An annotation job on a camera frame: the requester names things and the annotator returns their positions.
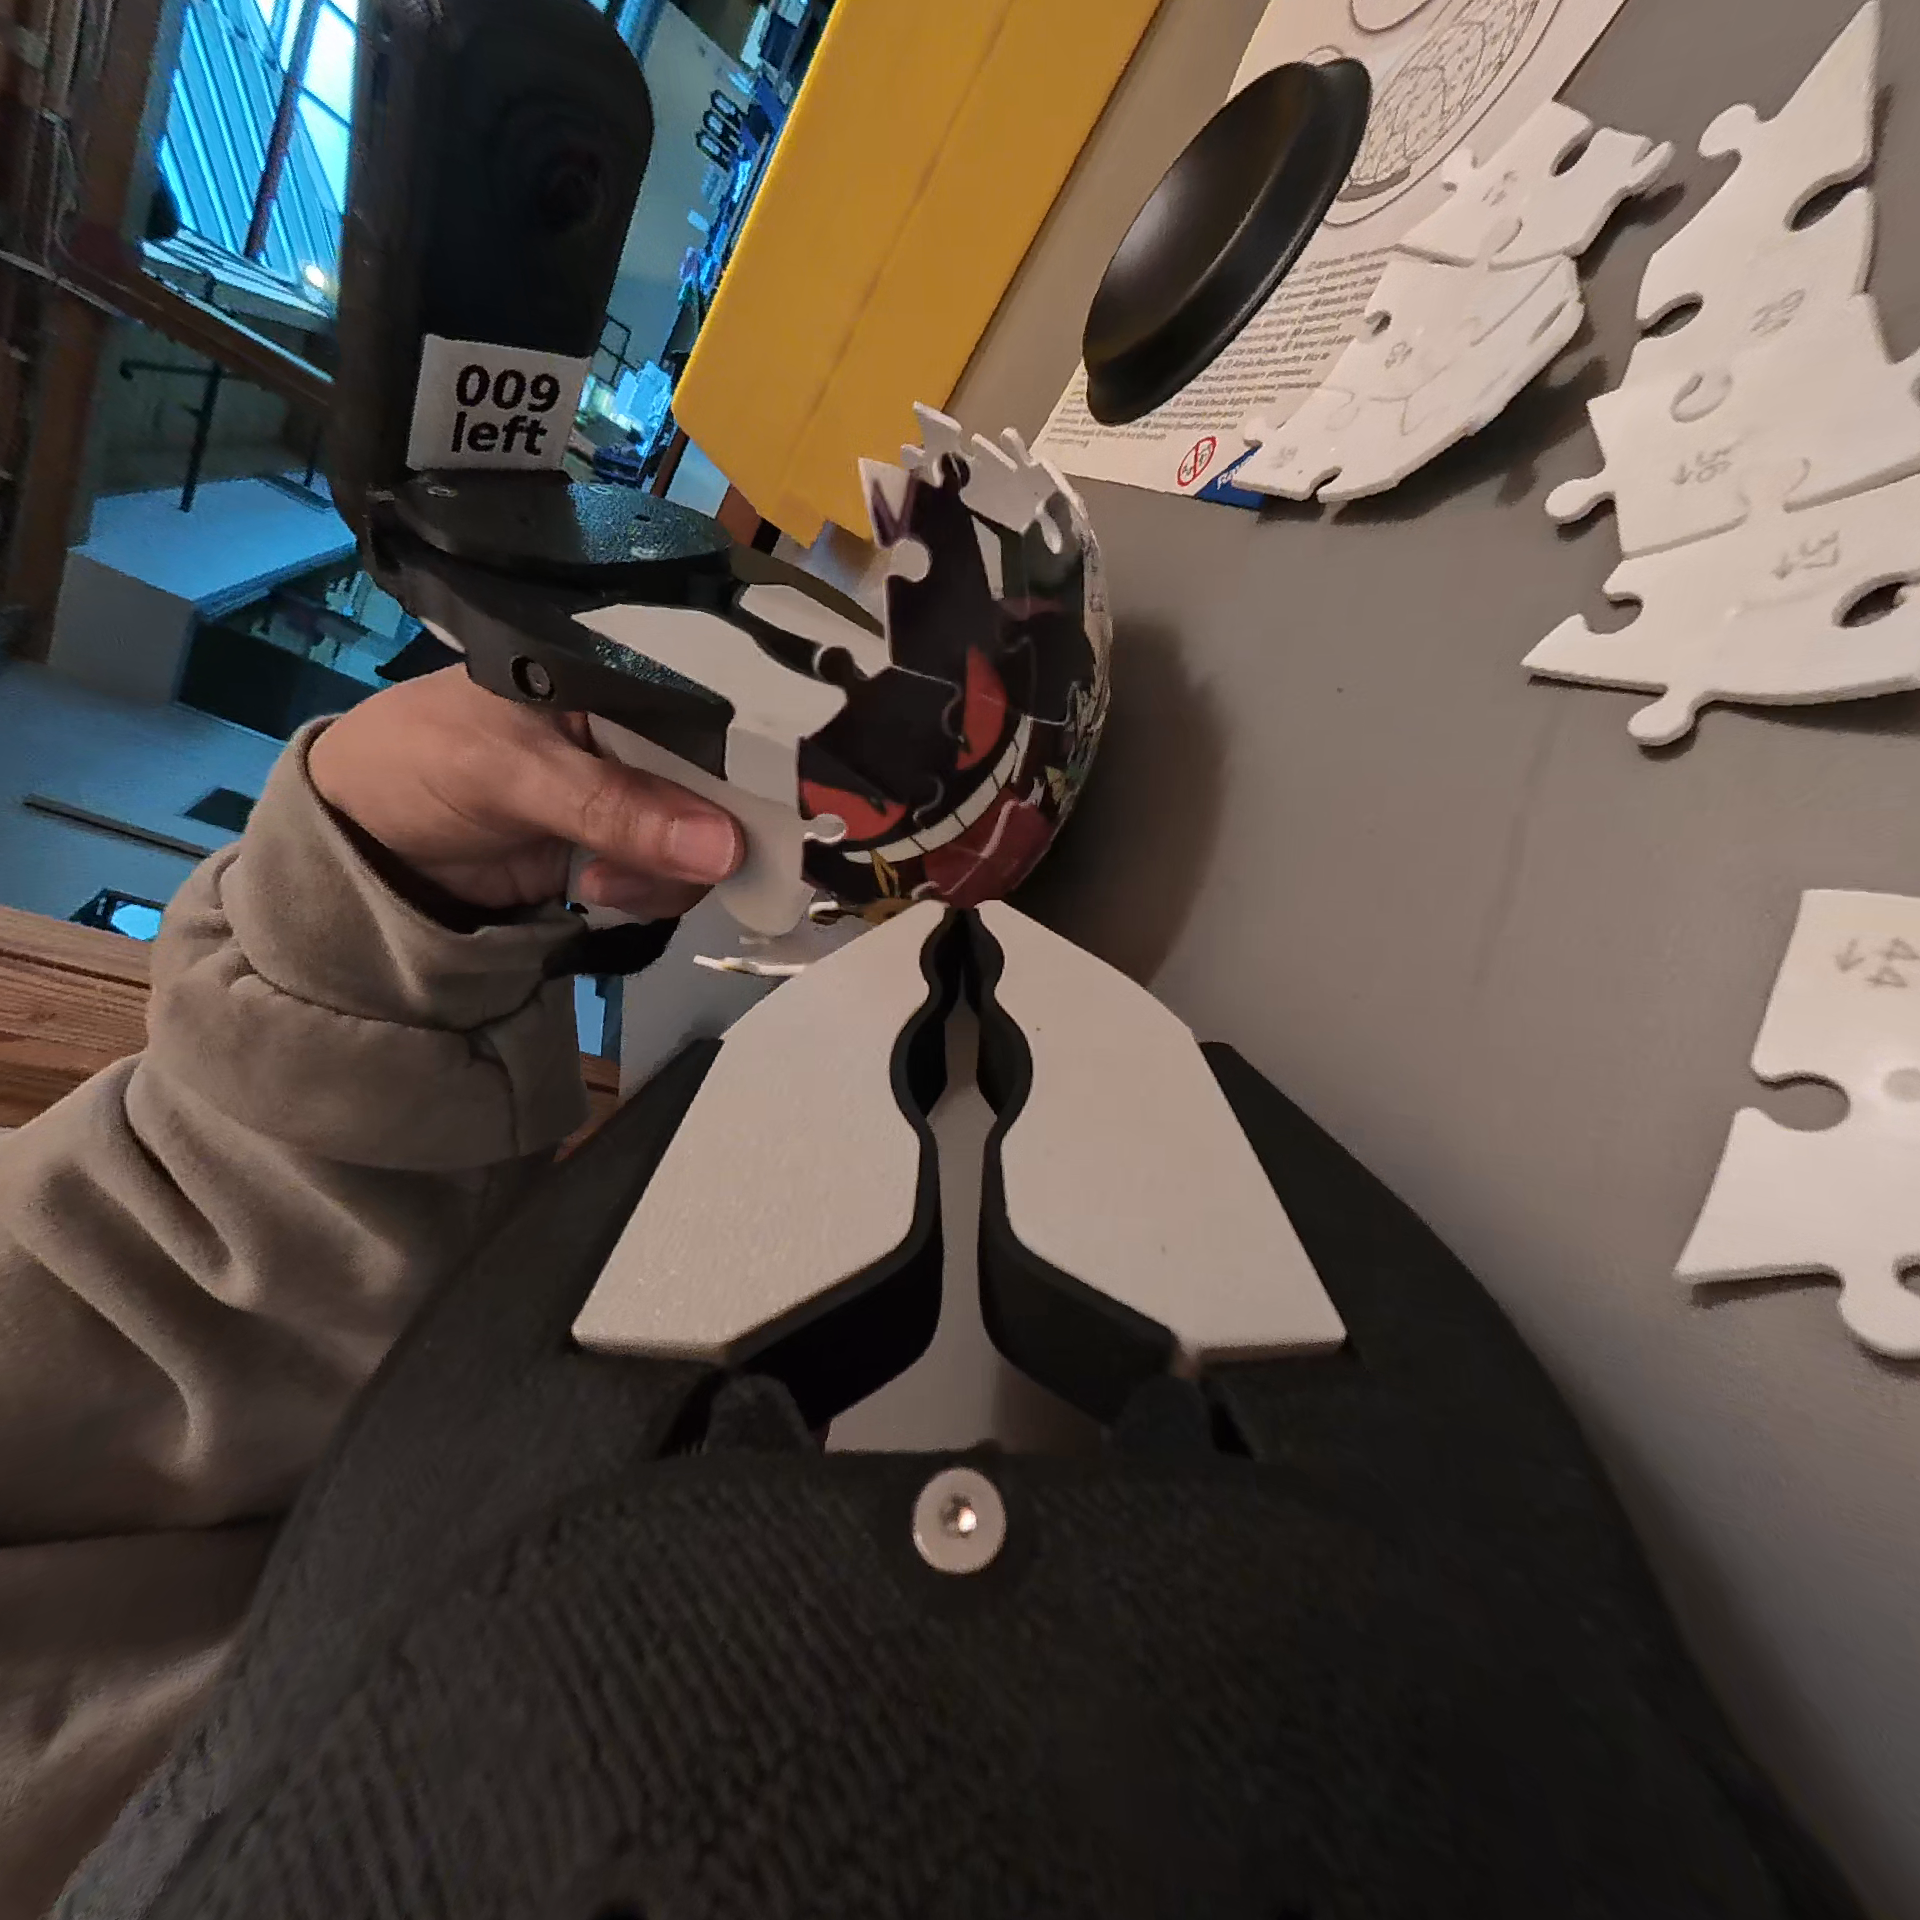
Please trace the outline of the window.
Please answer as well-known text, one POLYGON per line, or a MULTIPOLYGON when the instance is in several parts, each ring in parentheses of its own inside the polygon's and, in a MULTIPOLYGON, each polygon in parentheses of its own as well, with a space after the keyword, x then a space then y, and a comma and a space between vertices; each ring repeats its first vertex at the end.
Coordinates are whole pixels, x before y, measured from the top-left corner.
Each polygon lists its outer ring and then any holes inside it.
POLYGON ((189 2, 158 145, 180 223, 333 305, 347 205, 354 2, 189 2))

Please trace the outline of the tapered white puzzle strip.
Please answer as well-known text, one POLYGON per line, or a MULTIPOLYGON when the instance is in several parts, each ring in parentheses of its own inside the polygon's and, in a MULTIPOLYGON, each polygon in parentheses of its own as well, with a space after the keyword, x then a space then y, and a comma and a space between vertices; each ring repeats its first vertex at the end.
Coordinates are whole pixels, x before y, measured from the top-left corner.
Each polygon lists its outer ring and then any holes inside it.
POLYGON ((1642 336, 1588 403, 1600 469, 1547 493, 1600 502, 1635 615, 1570 615, 1525 655, 1537 681, 1651 695, 1644 750, 1710 704, 1809 705, 1917 685, 1915 355, 1889 353, 1866 289, 1876 205, 1881 7, 1864 5, 1772 115, 1740 102, 1698 137, 1731 157, 1649 261, 1642 336))

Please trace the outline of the white jigsaw piece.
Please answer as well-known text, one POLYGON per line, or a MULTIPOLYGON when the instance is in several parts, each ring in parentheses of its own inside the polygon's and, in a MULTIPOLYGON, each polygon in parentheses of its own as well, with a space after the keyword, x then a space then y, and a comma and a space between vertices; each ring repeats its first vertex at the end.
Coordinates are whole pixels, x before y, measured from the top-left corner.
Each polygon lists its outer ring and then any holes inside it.
POLYGON ((1674 1274, 1829 1278, 1850 1334, 1917 1358, 1917 901, 1806 890, 1750 1051, 1769 1083, 1834 1087, 1830 1127, 1742 1107, 1674 1274))

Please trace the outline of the joined white puzzle segment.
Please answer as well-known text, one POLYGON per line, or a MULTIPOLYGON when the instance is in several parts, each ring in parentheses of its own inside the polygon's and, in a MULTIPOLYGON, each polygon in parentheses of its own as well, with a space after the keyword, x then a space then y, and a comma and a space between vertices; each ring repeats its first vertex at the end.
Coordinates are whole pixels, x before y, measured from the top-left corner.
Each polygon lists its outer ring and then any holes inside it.
POLYGON ((1670 161, 1674 143, 1563 102, 1542 102, 1488 160, 1454 150, 1444 202, 1395 243, 1323 382, 1286 417, 1243 417, 1234 487, 1337 504, 1483 429, 1573 339, 1580 255, 1670 161))

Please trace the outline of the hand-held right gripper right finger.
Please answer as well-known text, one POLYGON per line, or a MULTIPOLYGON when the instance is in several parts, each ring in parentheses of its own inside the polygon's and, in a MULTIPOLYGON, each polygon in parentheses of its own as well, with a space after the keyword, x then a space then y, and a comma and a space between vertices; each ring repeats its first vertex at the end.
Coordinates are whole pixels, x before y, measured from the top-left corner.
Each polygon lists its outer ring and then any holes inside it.
POLYGON ((1334 1352, 1342 1317, 1189 1023, 1008 902, 968 931, 998 1354, 1115 1423, 1166 1376, 1334 1352))

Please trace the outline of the yellow cardboard box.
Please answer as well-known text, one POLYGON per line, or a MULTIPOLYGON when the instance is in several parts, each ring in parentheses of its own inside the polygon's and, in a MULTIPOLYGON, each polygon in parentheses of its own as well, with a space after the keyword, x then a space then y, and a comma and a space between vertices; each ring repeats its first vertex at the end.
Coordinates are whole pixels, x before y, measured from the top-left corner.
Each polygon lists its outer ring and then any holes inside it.
POLYGON ((798 544, 945 409, 1154 2, 846 2, 784 120, 674 413, 798 544))

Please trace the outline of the wooden bench top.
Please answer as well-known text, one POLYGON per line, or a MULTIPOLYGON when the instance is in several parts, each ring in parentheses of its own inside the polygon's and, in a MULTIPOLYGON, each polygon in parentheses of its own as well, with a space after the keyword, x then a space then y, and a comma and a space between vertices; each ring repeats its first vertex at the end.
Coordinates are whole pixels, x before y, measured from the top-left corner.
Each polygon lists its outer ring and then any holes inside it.
POLYGON ((153 943, 3 907, 3 1128, 147 1047, 153 943))

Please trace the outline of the black round ball stand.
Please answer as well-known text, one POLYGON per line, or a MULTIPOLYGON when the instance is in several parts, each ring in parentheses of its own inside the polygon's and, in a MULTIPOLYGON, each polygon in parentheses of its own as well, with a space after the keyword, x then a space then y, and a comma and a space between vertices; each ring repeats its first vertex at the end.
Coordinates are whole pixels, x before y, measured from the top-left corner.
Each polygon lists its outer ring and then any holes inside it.
POLYGON ((1189 139, 1088 309, 1081 359, 1100 425, 1157 410, 1243 333, 1329 217, 1372 96, 1354 56, 1277 64, 1189 139))

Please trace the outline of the person's left hand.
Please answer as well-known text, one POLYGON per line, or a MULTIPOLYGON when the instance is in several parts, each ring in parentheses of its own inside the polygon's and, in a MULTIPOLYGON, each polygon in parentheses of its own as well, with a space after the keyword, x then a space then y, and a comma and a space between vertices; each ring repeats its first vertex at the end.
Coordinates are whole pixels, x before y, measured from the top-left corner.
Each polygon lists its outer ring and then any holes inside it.
POLYGON ((674 918, 746 856, 717 803, 604 755, 580 714, 496 696, 462 666, 326 721, 307 771, 406 872, 475 907, 566 897, 674 918))

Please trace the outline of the partly built puzzle ball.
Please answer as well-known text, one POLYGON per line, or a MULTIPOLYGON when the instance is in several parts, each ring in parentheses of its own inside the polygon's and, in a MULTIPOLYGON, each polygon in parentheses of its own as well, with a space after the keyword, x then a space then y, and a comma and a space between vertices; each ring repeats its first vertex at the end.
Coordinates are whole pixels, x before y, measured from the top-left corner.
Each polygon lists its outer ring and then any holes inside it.
POLYGON ((888 663, 800 743, 816 921, 1018 894, 1088 782, 1114 695, 1114 607, 1085 501, 1016 429, 916 403, 920 438, 860 479, 885 568, 888 663))

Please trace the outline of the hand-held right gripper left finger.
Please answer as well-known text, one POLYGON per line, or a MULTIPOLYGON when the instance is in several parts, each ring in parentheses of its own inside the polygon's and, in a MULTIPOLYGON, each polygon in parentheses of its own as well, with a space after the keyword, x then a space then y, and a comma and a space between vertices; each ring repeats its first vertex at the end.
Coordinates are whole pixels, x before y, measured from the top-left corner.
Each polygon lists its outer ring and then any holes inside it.
POLYGON ((580 1347, 771 1376, 802 1410, 848 1410, 923 1354, 960 931, 913 904, 734 1022, 571 1323, 580 1347))

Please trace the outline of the person's left forearm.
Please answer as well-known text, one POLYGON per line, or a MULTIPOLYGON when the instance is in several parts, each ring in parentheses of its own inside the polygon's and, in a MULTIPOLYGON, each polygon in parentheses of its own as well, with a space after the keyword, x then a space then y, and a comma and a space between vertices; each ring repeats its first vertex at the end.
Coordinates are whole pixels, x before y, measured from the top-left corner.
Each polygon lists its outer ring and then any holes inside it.
POLYGON ((166 907, 147 1047, 4 1141, 4 1915, 201 1707, 424 1296, 587 1117, 561 901, 475 907, 278 755, 166 907))

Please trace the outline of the white instruction sheet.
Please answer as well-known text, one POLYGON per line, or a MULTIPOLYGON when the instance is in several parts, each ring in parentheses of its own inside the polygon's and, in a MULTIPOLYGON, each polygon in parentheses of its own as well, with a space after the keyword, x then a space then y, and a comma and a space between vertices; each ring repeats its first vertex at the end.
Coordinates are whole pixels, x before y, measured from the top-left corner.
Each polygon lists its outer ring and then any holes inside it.
POLYGON ((1448 198, 1444 163, 1491 157, 1555 97, 1610 29, 1618 2, 1273 2, 1227 85, 1243 90, 1290 61, 1358 58, 1372 109, 1348 179, 1275 294, 1237 343, 1136 423, 1088 410, 1074 369, 1038 450, 1074 482, 1115 482, 1254 509, 1237 469, 1241 423, 1290 417, 1344 353, 1392 247, 1448 198))

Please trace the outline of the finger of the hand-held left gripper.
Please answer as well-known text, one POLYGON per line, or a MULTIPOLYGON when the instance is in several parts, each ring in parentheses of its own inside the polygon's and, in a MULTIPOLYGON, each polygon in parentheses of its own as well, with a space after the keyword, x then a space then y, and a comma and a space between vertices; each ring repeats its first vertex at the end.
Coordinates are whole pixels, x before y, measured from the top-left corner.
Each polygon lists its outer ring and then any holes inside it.
POLYGON ((889 664, 881 630, 792 583, 746 585, 725 613, 612 603, 584 626, 715 695, 731 728, 755 736, 819 733, 846 709, 852 670, 889 664), (821 655, 848 659, 841 679, 821 679, 821 655))

